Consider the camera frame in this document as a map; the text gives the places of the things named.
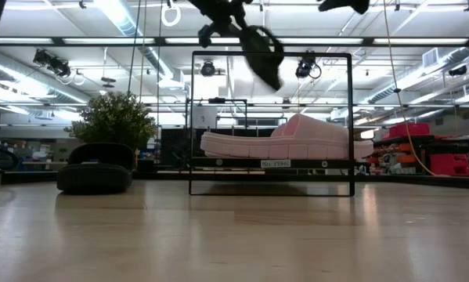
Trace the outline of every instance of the white label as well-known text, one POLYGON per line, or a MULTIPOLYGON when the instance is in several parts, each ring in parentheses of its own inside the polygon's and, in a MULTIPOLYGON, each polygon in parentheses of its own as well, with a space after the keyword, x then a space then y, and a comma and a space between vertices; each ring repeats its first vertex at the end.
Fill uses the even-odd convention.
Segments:
POLYGON ((263 160, 260 161, 261 168, 291 168, 290 160, 263 160))

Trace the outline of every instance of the green plant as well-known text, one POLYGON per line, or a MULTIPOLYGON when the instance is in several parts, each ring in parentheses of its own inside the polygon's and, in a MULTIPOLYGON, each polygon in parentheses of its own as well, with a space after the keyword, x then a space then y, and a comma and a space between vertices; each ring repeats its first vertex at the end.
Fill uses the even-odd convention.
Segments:
POLYGON ((64 131, 86 143, 122 143, 136 150, 157 133, 149 113, 136 95, 109 92, 91 99, 88 109, 81 112, 82 121, 73 121, 64 131))

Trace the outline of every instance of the black shoe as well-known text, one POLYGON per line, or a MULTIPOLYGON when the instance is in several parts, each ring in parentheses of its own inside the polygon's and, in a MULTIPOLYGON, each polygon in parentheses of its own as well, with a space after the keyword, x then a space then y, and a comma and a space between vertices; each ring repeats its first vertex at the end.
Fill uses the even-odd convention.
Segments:
POLYGON ((370 0, 325 0, 319 5, 319 11, 325 12, 341 7, 351 7, 357 13, 364 14, 370 6, 370 0))

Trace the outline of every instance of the pink shoe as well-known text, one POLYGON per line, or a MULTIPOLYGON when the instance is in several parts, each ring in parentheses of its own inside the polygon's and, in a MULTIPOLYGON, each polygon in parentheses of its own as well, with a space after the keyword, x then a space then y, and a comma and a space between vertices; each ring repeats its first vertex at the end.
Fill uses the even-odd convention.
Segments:
MULTIPOLYGON (((271 137, 239 137, 205 132, 201 149, 209 157, 261 159, 348 159, 348 130, 295 114, 271 137)), ((356 159, 373 153, 371 141, 354 142, 356 159)))

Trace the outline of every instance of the ventilation pipe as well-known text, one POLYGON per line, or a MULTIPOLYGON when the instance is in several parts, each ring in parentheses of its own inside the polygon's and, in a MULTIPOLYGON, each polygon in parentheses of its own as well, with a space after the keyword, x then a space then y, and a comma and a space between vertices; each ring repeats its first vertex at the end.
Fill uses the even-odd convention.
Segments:
MULTIPOLYGON (((94 3, 124 36, 134 37, 135 34, 143 36, 140 28, 136 26, 135 19, 129 12, 129 7, 125 0, 94 0, 94 3)), ((147 61, 156 71, 159 70, 159 76, 162 79, 173 79, 174 73, 160 59, 153 48, 139 46, 137 49, 146 57, 147 61)))
POLYGON ((56 79, 26 67, 0 53, 0 81, 9 81, 24 87, 32 96, 42 92, 44 99, 54 99, 57 103, 87 103, 90 97, 76 89, 58 82, 56 79))
MULTIPOLYGON (((455 89, 459 89, 459 88, 462 88, 464 93, 469 92, 469 78, 466 79, 466 80, 463 80, 463 81, 459 81, 459 82, 455 83, 454 85, 450 85, 450 86, 445 87, 443 89, 439 89, 438 91, 428 93, 428 94, 426 94, 426 96, 430 95, 431 99, 433 99, 433 98, 435 98, 437 96, 440 96, 440 95, 449 94, 452 91, 454 91, 455 89)), ((411 109, 411 110, 405 110, 405 113, 406 113, 407 116, 410 116, 410 117, 418 117, 418 118, 429 118, 429 117, 431 117, 431 118, 436 118, 443 111, 444 111, 444 109, 443 110, 411 109)), ((368 122, 361 123, 361 125, 365 125, 365 124, 375 122, 375 121, 384 120, 385 118, 389 118, 389 117, 393 116, 395 113, 398 113, 398 112, 399 112, 399 110, 390 110, 388 112, 380 113, 378 115, 375 115, 375 116, 372 116, 372 117, 368 118, 368 122)))
MULTIPOLYGON (((458 64, 465 60, 469 60, 469 48, 462 47, 459 49, 440 49, 437 58, 437 64, 431 67, 424 67, 422 63, 403 71, 401 74, 396 75, 398 80, 398 87, 403 90, 414 86, 430 77, 434 72, 445 72, 453 69, 458 64)), ((364 99, 359 103, 376 103, 377 101, 394 94, 395 83, 391 80, 389 83, 379 86, 372 90, 364 99)), ((332 119, 347 117, 347 110, 340 109, 334 110, 331 113, 332 119)))

